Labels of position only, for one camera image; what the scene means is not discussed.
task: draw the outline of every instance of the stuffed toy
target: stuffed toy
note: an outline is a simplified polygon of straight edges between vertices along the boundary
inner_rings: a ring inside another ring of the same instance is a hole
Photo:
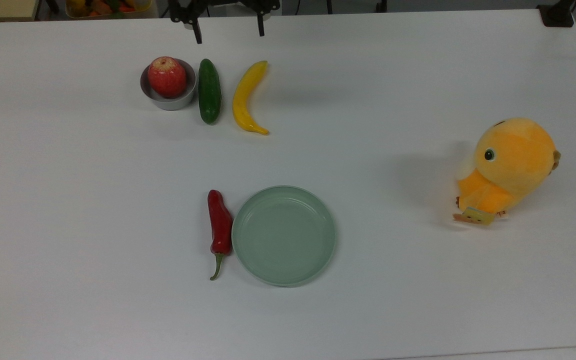
[[[562,155],[553,139],[529,118],[496,123],[477,142],[469,174],[457,181],[456,221],[489,225],[539,187]]]

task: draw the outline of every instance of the banana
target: banana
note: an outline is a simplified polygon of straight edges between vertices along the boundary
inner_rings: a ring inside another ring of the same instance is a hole
[[[268,135],[268,130],[259,126],[255,122],[255,119],[250,116],[248,99],[259,82],[264,78],[267,67],[268,61],[266,60],[259,61],[250,66],[239,81],[237,89],[235,90],[235,96],[232,100],[232,114],[235,117],[237,125],[247,132],[260,133],[262,135]]]

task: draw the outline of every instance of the red apple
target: red apple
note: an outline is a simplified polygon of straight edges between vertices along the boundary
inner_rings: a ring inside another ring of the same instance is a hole
[[[172,57],[157,57],[148,68],[148,82],[164,98],[176,98],[186,89],[186,70]]]

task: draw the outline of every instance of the green cucumber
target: green cucumber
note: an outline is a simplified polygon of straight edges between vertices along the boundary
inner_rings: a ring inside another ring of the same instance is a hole
[[[201,120],[214,125],[222,111],[222,86],[212,61],[201,60],[199,64],[199,114]]]

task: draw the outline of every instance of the metal bowl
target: metal bowl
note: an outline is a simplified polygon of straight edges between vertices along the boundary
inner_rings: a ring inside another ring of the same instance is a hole
[[[150,68],[150,65],[146,66],[146,68],[143,69],[143,72],[141,73],[141,90],[159,109],[171,111],[182,109],[183,107],[186,107],[188,104],[190,104],[197,90],[197,75],[195,73],[195,69],[190,66],[189,63],[183,60],[175,60],[179,62],[183,69],[185,69],[186,82],[185,90],[181,93],[181,95],[175,98],[166,98],[161,96],[157,93],[157,91],[151,88],[151,84],[148,82],[148,69]]]

